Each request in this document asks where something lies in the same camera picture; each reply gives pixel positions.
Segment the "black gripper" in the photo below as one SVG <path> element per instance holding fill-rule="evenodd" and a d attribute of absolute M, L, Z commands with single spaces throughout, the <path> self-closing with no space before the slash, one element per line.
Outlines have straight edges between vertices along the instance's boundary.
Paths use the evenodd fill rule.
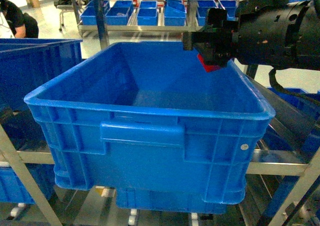
<path fill-rule="evenodd" d="M 183 49 L 197 50 L 204 65 L 226 67 L 237 52 L 238 32 L 239 22 L 228 20 L 227 10 L 210 8 L 201 29 L 182 34 Z"/>

